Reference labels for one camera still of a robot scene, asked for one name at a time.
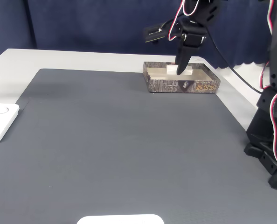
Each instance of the red and white cable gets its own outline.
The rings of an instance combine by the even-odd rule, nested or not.
[[[273,97],[271,104],[270,104],[270,118],[271,118],[271,122],[272,122],[272,126],[273,126],[273,154],[277,161],[277,125],[276,125],[276,122],[274,119],[274,114],[273,114],[273,108],[274,108],[276,99],[277,99],[277,94],[275,94],[275,96]]]
[[[171,38],[171,32],[172,32],[172,30],[173,30],[173,27],[174,27],[176,21],[177,21],[177,18],[178,18],[178,15],[179,15],[181,9],[183,9],[184,15],[190,16],[190,15],[192,15],[192,14],[195,13],[195,11],[196,11],[196,9],[197,9],[197,7],[198,7],[198,5],[199,5],[199,1],[200,1],[200,0],[197,1],[196,5],[195,5],[195,7],[194,7],[194,10],[193,10],[190,14],[187,14],[187,13],[185,12],[185,9],[184,9],[185,0],[182,0],[182,2],[181,2],[181,4],[180,4],[180,7],[179,7],[179,9],[178,9],[178,11],[177,11],[177,13],[176,13],[176,15],[175,15],[174,21],[173,21],[173,23],[172,23],[172,25],[171,25],[170,31],[168,32],[168,37],[167,37],[167,38],[168,38],[169,41],[172,41],[173,39],[176,38],[176,36],[173,36],[173,37]]]
[[[272,22],[271,22],[271,12],[272,12],[272,8],[273,8],[273,4],[274,4],[274,0],[270,0],[268,13],[267,13],[267,22],[268,22],[268,26],[269,26],[271,35],[272,35],[272,30],[273,30],[273,26],[272,26]]]
[[[264,72],[265,72],[265,69],[266,69],[266,67],[267,67],[267,65],[269,64],[269,62],[267,62],[266,64],[265,64],[265,66],[263,67],[263,69],[262,69],[262,71],[261,71],[261,75],[260,75],[260,80],[259,80],[259,85],[260,85],[260,88],[262,89],[262,90],[264,90],[264,89],[266,89],[266,88],[268,88],[270,85],[267,85],[267,86],[265,86],[265,87],[263,87],[263,77],[264,77]]]

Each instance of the red wire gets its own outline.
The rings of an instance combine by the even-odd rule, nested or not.
[[[267,62],[267,63],[265,64],[264,68],[262,69],[261,75],[260,75],[260,88],[261,88],[261,89],[266,89],[266,88],[268,88],[268,87],[270,86],[270,85],[267,85],[267,86],[263,87],[264,72],[265,72],[265,69],[266,69],[266,67],[267,67],[268,64],[269,64],[269,62]]]
[[[174,25],[175,25],[175,22],[176,22],[176,20],[177,20],[178,14],[179,14],[179,12],[180,12],[180,10],[181,10],[181,8],[182,8],[183,1],[184,1],[184,0],[182,0],[182,2],[181,2],[181,4],[180,4],[180,7],[179,7],[179,9],[178,9],[178,11],[177,11],[177,13],[176,13],[176,15],[175,15],[174,21],[173,21],[173,23],[172,23],[172,25],[171,25],[170,31],[168,32],[168,40],[169,40],[169,41],[172,41],[173,39],[176,38],[176,36],[173,36],[173,37],[171,38],[171,32],[172,32],[172,29],[173,29],[173,27],[174,27]]]
[[[271,28],[271,31],[272,31],[273,30],[273,25],[272,25],[272,22],[271,22],[271,12],[272,12],[272,8],[273,8],[274,0],[270,0],[270,1],[271,1],[271,7],[270,7],[270,13],[269,13],[268,20],[269,20],[270,28]]]
[[[277,99],[277,94],[273,97],[273,100],[271,101],[271,105],[270,105],[270,117],[271,117],[271,122],[272,122],[272,126],[273,126],[273,130],[274,130],[274,139],[273,139],[273,154],[274,157],[277,161],[277,126],[275,123],[275,119],[274,119],[274,115],[273,115],[273,107],[275,104],[275,101]]]

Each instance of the dark gray mat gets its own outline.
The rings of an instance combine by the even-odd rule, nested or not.
[[[135,73],[40,70],[18,104],[0,143],[0,224],[277,222],[277,191],[215,94],[151,94]]]

